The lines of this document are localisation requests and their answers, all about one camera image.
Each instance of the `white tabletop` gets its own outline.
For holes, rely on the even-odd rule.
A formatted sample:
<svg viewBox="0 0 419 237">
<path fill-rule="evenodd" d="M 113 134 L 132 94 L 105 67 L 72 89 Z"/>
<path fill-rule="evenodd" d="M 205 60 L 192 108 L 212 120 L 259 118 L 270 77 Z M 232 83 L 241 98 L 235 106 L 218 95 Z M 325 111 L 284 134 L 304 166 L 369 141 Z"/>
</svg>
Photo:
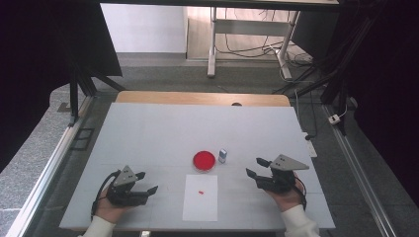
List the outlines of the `white tabletop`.
<svg viewBox="0 0 419 237">
<path fill-rule="evenodd" d="M 207 174 L 193 168 L 197 152 L 217 157 L 221 148 L 228 152 L 225 164 L 217 163 Z M 310 167 L 297 172 L 307 187 L 306 213 L 320 228 L 334 228 L 293 108 L 112 104 L 60 227 L 87 229 L 101 184 L 129 165 L 135 173 L 146 173 L 133 191 L 159 188 L 116 229 L 282 230 L 275 203 L 245 171 L 270 176 L 256 158 L 274 160 L 279 154 Z M 182 219 L 187 175 L 217 176 L 216 221 Z"/>
</svg>

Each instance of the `white paper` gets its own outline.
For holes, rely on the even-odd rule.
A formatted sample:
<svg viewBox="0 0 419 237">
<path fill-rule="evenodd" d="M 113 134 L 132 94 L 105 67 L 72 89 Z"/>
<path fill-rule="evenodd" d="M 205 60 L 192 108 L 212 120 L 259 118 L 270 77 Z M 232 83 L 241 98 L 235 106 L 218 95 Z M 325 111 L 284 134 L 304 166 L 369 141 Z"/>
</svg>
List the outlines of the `white paper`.
<svg viewBox="0 0 419 237">
<path fill-rule="evenodd" d="M 217 176 L 187 175 L 183 220 L 217 221 Z"/>
</svg>

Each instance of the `person's left hand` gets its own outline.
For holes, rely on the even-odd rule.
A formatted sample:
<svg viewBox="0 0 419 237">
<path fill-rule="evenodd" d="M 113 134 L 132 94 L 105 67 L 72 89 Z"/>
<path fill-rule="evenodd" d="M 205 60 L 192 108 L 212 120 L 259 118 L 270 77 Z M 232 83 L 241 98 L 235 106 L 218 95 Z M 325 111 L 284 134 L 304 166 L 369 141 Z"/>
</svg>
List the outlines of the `person's left hand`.
<svg viewBox="0 0 419 237">
<path fill-rule="evenodd" d="M 108 192 L 108 188 L 105 188 L 101 192 L 100 199 L 98 200 L 98 208 L 96 210 L 95 215 L 105 219 L 111 223 L 116 224 L 121 216 L 129 209 L 133 208 L 133 206 L 114 206 L 106 197 L 106 193 Z"/>
</svg>

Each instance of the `red bowl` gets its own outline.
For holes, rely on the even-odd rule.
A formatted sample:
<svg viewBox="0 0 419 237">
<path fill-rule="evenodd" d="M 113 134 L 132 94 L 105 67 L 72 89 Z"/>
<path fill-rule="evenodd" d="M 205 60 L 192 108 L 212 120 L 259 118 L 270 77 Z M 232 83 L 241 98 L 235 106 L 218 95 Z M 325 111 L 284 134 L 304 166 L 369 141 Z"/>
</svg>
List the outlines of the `red bowl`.
<svg viewBox="0 0 419 237">
<path fill-rule="evenodd" d="M 202 173 L 206 173 L 215 165 L 215 157 L 209 151 L 200 151 L 194 156 L 195 168 Z"/>
</svg>

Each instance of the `small can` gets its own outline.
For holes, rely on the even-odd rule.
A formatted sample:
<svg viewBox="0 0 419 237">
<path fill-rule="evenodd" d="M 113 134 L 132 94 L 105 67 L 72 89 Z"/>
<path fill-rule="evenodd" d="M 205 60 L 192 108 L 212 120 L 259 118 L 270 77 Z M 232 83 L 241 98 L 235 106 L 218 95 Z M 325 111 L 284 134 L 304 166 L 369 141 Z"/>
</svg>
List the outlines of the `small can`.
<svg viewBox="0 0 419 237">
<path fill-rule="evenodd" d="M 224 149 L 220 149 L 219 155 L 218 155 L 218 161 L 224 164 L 226 159 L 227 159 L 227 152 Z"/>
</svg>

